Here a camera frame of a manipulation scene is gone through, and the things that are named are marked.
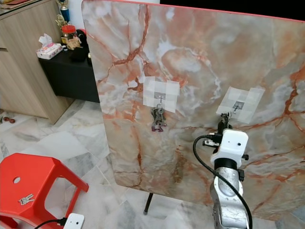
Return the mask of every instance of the marble tile floor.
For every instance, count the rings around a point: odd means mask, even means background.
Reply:
[[[143,215],[148,193],[115,183],[99,104],[76,100],[55,125],[44,118],[10,115],[16,123],[0,125],[0,161],[15,152],[61,160],[90,186],[73,211],[85,216],[84,229],[214,229],[211,207],[159,195],[153,196],[148,215]],[[57,179],[46,208],[63,217],[73,192],[71,183]],[[285,228],[283,223],[278,227]],[[20,223],[20,229],[31,228]],[[276,226],[254,219],[254,228]]]

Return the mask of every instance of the stool hole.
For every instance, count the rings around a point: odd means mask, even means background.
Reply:
[[[15,177],[13,179],[14,184],[17,184],[20,181],[20,177]]]

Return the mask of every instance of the wooden cabinet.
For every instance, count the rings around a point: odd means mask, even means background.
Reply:
[[[60,41],[54,0],[41,0],[0,16],[0,108],[55,123],[72,99],[56,96],[36,56],[44,33]]]

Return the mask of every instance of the white tape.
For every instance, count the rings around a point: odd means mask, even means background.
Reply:
[[[250,123],[254,112],[264,94],[264,89],[251,88],[250,91],[229,87],[216,113],[231,112],[232,118],[243,123]],[[239,104],[242,108],[234,109]]]
[[[155,81],[154,76],[148,76],[143,84],[143,105],[156,107],[161,99],[155,95],[162,96],[162,107],[170,112],[176,112],[177,98],[180,94],[179,82],[168,80],[165,82]]]

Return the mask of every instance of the black side table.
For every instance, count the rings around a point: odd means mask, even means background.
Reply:
[[[39,59],[54,93],[58,96],[99,103],[92,66],[73,62],[71,51],[61,51],[50,60]]]

